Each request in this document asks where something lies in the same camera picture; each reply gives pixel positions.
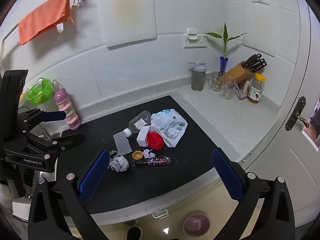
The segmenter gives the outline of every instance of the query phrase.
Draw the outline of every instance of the green plastic basket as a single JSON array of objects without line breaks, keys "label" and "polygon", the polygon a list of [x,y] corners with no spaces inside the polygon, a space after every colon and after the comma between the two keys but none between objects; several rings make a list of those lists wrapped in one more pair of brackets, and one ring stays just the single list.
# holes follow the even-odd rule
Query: green plastic basket
[{"label": "green plastic basket", "polygon": [[47,101],[52,95],[53,89],[51,87],[50,79],[42,80],[42,87],[35,84],[28,92],[27,99],[30,100],[34,105],[42,104]]}]

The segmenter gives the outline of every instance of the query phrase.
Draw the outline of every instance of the blue vase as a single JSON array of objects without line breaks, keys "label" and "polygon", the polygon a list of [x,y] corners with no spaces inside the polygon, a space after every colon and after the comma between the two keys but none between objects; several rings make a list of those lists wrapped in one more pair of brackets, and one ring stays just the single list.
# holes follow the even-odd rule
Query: blue vase
[{"label": "blue vase", "polygon": [[223,76],[225,70],[226,70],[226,66],[227,66],[227,63],[228,63],[228,58],[224,58],[224,57],[220,57],[220,73],[219,75],[220,76]]}]

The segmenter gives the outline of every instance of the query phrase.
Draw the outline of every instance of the white box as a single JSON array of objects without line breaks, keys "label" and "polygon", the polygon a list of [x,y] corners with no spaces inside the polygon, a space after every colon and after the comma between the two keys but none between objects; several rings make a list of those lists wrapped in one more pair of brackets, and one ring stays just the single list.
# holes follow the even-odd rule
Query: white box
[{"label": "white box", "polygon": [[137,137],[137,142],[141,147],[148,146],[147,133],[148,133],[149,129],[150,129],[150,125],[144,126],[140,129],[140,132]]}]

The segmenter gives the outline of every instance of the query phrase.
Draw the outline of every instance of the purple bucket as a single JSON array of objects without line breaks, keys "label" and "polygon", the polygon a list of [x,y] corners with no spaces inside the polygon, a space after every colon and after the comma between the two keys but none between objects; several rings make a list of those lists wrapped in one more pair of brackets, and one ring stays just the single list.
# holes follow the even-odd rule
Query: purple bucket
[{"label": "purple bucket", "polygon": [[208,232],[210,228],[210,219],[207,215],[197,213],[193,214],[184,221],[183,231],[188,236],[199,237]]},{"label": "purple bucket", "polygon": [[226,58],[220,57],[220,73],[222,73],[222,74],[219,73],[220,76],[223,76],[223,74],[226,70],[226,66],[228,64],[228,60],[229,59],[227,57]]}]

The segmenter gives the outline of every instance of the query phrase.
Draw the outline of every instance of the power outlet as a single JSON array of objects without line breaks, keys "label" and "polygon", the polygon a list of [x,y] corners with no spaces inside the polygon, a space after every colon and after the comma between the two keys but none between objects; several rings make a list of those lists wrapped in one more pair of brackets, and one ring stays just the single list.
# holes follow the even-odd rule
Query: power outlet
[{"label": "power outlet", "polygon": [[208,37],[204,34],[199,34],[198,39],[191,41],[184,35],[184,48],[206,48],[208,45]]}]

